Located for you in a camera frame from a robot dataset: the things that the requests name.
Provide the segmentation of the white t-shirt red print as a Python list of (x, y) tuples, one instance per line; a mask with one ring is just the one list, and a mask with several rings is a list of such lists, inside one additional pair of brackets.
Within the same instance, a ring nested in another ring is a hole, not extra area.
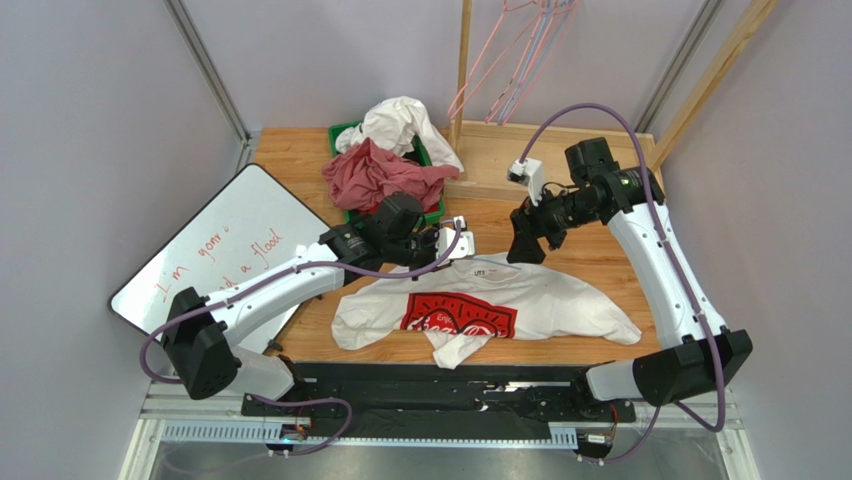
[[(482, 255), (500, 262), (506, 254)], [(380, 279), (341, 298), (331, 333), (344, 350), (359, 350), (396, 330), (420, 332), (436, 365), (453, 370), (490, 339), (604, 338), (641, 340), (640, 329), (607, 295), (576, 277), (542, 265), (498, 270), (458, 260), (418, 280)]]

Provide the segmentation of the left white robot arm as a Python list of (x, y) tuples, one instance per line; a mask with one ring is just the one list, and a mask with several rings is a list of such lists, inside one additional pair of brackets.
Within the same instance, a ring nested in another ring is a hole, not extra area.
[(372, 214), (330, 228), (290, 261), (248, 281), (207, 295), (188, 287), (177, 293), (166, 322), (150, 335), (176, 373), (171, 383), (192, 400), (243, 390), (272, 399), (294, 383), (278, 360), (242, 347), (246, 337), (287, 310), (355, 280), (382, 277), (385, 264), (417, 278), (445, 260), (446, 234), (428, 224), (415, 199), (395, 193)]

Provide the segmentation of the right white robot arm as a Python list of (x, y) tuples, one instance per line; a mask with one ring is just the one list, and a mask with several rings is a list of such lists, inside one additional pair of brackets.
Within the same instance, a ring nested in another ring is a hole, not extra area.
[(753, 351), (744, 330), (731, 330), (703, 293), (674, 235), (664, 195), (652, 174), (623, 168), (605, 138), (566, 149), (573, 190), (548, 191), (540, 161), (512, 163), (508, 180), (528, 197), (512, 211), (511, 263), (540, 264), (548, 247), (561, 247), (567, 232), (601, 223), (629, 258), (650, 306), (660, 351), (586, 370), (579, 380), (584, 402), (642, 399), (664, 406), (722, 391)]

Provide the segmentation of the dusty pink t-shirt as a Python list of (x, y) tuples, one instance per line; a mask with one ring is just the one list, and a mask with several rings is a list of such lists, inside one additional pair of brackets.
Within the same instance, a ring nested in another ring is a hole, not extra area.
[(369, 210), (394, 193), (405, 193), (427, 211), (439, 203), (444, 183), (456, 179), (452, 165), (422, 166), (379, 147), (370, 139), (321, 168), (332, 203), (343, 210)]

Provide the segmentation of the white t-shirt blue print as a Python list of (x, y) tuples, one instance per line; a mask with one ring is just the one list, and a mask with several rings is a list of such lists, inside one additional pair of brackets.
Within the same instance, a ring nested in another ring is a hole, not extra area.
[(465, 168), (439, 129), (431, 122), (425, 105), (417, 99), (400, 96), (372, 107), (354, 126), (345, 127), (332, 141), (338, 154), (370, 139), (376, 146), (404, 156), (414, 151), (418, 137), (434, 166)]

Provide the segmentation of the green plastic bin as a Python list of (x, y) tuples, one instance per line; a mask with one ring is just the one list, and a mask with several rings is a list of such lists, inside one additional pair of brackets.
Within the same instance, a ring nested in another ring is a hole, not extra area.
[[(336, 147), (336, 140), (338, 139), (338, 137), (345, 130), (347, 130), (351, 127), (359, 126), (359, 125), (360, 125), (359, 122), (348, 122), (348, 123), (333, 125), (333, 126), (328, 128), (328, 130), (327, 130), (328, 141), (329, 141), (332, 156), (337, 156), (339, 154), (339, 151)], [(412, 138), (412, 147), (413, 147), (413, 151), (405, 153), (403, 155), (403, 157), (405, 159), (407, 159), (409, 161), (414, 161), (414, 162), (418, 163), (420, 166), (423, 166), (423, 167), (432, 165), (430, 155), (428, 154), (427, 149), (423, 145), (423, 143), (422, 143), (422, 141), (421, 141), (421, 139), (418, 135), (415, 135)], [(354, 216), (357, 216), (357, 215), (360, 215), (360, 214), (372, 213), (374, 211), (375, 211), (375, 209), (367, 210), (367, 211), (364, 211), (364, 210), (344, 210), (343, 213), (342, 213), (343, 221), (348, 222)], [(424, 222), (427, 223), (427, 224), (438, 224), (441, 221), (441, 218), (443, 217), (445, 211), (446, 211), (446, 207), (445, 207), (443, 197), (440, 197), (437, 203), (435, 203), (433, 206), (431, 206), (428, 210), (425, 211)]]

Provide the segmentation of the wooden rack base tray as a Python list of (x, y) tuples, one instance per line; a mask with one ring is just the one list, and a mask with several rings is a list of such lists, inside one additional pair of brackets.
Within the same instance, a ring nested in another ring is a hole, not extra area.
[[(519, 203), (528, 195), (525, 186), (507, 179), (507, 171), (537, 131), (533, 125), (496, 126), (479, 121), (463, 121), (457, 155), (464, 171), (444, 188), (447, 205), (460, 199), (496, 200)], [(623, 168), (636, 167), (638, 156), (624, 131), (549, 127), (536, 140), (529, 156), (543, 164), (547, 181), (571, 183), (564, 151), (583, 140), (604, 137), (613, 158)]]

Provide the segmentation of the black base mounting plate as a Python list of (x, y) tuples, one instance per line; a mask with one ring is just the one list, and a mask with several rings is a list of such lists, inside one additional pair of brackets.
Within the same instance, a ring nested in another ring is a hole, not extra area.
[(628, 400), (580, 392), (575, 366), (301, 363), (296, 384), (271, 406), (245, 395), (247, 417), (290, 417), (326, 436), (390, 440), (545, 440), (553, 423), (632, 426)]

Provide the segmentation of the left aluminium corner profile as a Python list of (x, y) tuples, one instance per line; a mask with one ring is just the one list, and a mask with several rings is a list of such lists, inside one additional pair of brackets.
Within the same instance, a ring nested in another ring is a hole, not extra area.
[(239, 113), (232, 96), (228, 92), (225, 82), (215, 66), (213, 58), (205, 45), (200, 31), (195, 25), (188, 7), (181, 0), (164, 0), (163, 3), (169, 11), (178, 32), (184, 39), (190, 54), (204, 77), (227, 123), (238, 138), (238, 141), (241, 144), (247, 145), (251, 140), (251, 133)]

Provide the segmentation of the aluminium corner profile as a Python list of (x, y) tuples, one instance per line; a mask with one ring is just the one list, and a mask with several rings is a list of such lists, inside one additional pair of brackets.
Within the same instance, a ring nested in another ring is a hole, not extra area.
[(238, 138), (238, 141), (241, 144), (247, 145), (251, 140), (251, 133), (239, 113), (232, 96), (228, 92), (225, 82), (215, 66), (213, 58), (205, 45), (200, 31), (195, 25), (188, 7), (181, 0), (164, 0), (163, 3), (169, 11), (178, 32), (184, 39), (190, 54), (204, 77), (227, 123)]
[(669, 61), (650, 99), (647, 101), (635, 125), (636, 131), (647, 133), (653, 126), (685, 68), (688, 66), (695, 51), (702, 43), (724, 4), (724, 0), (705, 0), (702, 2), (700, 9)]

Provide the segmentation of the right aluminium corner profile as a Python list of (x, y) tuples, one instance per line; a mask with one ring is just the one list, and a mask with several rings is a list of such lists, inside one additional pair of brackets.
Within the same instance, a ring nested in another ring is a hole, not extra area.
[(688, 66), (695, 51), (702, 43), (724, 4), (724, 0), (705, 0), (702, 2), (700, 9), (669, 61), (650, 99), (647, 101), (635, 125), (636, 131), (647, 133), (653, 126), (685, 68)]

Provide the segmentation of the white whiteboard black frame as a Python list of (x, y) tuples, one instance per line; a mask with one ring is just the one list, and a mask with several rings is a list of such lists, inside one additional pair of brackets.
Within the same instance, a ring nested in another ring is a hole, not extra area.
[(111, 298), (144, 334), (165, 323), (173, 297), (248, 281), (302, 254), (330, 226), (267, 170), (243, 168)]

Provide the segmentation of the wooden rack left post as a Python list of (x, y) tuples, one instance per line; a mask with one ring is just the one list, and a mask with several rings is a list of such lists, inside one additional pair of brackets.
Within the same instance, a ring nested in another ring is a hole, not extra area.
[(463, 0), (461, 9), (461, 24), (459, 36), (459, 51), (457, 61), (456, 96), (450, 104), (448, 118), (451, 121), (449, 144), (456, 150), (461, 138), (463, 122), (464, 95), (467, 85), (467, 65), (469, 57), (469, 41), (471, 30), (471, 15), (473, 10), (472, 0)]

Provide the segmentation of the wooden rack post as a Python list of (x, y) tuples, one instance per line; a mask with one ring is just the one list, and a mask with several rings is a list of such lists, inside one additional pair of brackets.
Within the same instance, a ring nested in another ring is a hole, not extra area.
[(753, 0), (749, 2), (713, 60), (680, 105), (676, 115), (663, 132), (661, 139), (656, 143), (648, 162), (651, 170), (660, 169), (678, 140), (700, 113), (776, 5), (776, 0)]
[(461, 138), (463, 122), (464, 95), (467, 85), (467, 65), (469, 57), (469, 41), (471, 30), (471, 15), (473, 10), (472, 0), (463, 0), (461, 9), (461, 24), (459, 36), (459, 51), (457, 61), (456, 96), (450, 104), (448, 118), (451, 121), (449, 144), (456, 150)]

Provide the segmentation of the aluminium frame rail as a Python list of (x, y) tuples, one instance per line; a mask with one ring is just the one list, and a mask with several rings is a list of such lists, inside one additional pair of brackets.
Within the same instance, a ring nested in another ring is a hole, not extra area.
[(550, 448), (605, 466), (634, 458), (665, 432), (703, 432), (718, 411), (713, 397), (702, 394), (681, 406), (627, 398), (584, 413), (569, 389), (569, 382), (541, 374), (513, 381), (495, 370), (313, 375), (295, 402), (233, 392), (192, 400), (176, 385), (153, 383), (121, 477), (148, 477), (165, 441), (261, 444), (267, 450), (367, 444)]

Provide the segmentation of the wooden rack right post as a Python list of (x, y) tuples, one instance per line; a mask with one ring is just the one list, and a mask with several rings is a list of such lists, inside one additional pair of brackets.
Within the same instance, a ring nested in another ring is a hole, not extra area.
[(651, 170), (660, 169), (678, 140), (700, 113), (776, 5), (776, 0), (753, 0), (749, 2), (713, 60), (680, 105), (676, 115), (663, 132), (661, 139), (656, 143), (648, 162)]

